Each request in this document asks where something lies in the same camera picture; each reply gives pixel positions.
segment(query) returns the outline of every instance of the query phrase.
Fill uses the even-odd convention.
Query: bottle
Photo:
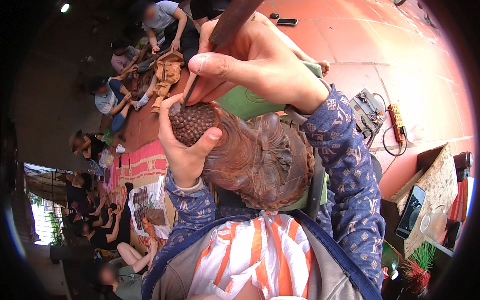
[[[382,249],[382,269],[387,267],[387,273],[390,276],[390,279],[395,280],[395,278],[398,277],[398,271],[396,269],[398,268],[398,262],[400,261],[400,258],[393,247],[390,246],[390,244],[386,241],[383,242]]]

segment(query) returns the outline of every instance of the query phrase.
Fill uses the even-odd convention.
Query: electrical outlet
[[[392,111],[388,111],[388,113],[390,114],[390,119],[392,120],[395,120],[396,119],[396,122],[395,122],[395,125],[393,127],[393,130],[394,130],[394,133],[395,133],[395,139],[397,140],[397,142],[404,142],[405,141],[405,135],[403,135],[401,132],[400,132],[400,128],[403,127],[403,121],[402,121],[402,115],[400,114],[400,108],[398,107],[397,104],[390,104],[388,106],[388,109],[391,109]]]

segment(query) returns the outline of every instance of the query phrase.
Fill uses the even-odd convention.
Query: black phone
[[[297,25],[298,19],[278,19],[276,21],[277,24],[282,24],[282,25]]]
[[[415,226],[415,222],[420,214],[421,206],[425,200],[425,191],[418,185],[414,185],[410,196],[408,197],[407,204],[400,218],[395,234],[404,240],[406,240]]]

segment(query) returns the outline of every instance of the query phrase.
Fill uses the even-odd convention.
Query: wooden block
[[[449,144],[418,154],[419,171],[392,197],[383,198],[380,214],[386,222],[385,240],[404,257],[409,257],[426,239],[420,232],[420,223],[427,212],[443,204],[448,210],[457,195],[455,164]],[[408,239],[395,234],[400,217],[414,184],[421,187],[426,195],[420,214]]]

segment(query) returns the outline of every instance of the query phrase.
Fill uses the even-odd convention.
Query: white cup
[[[125,153],[125,148],[121,145],[117,145],[117,153]]]

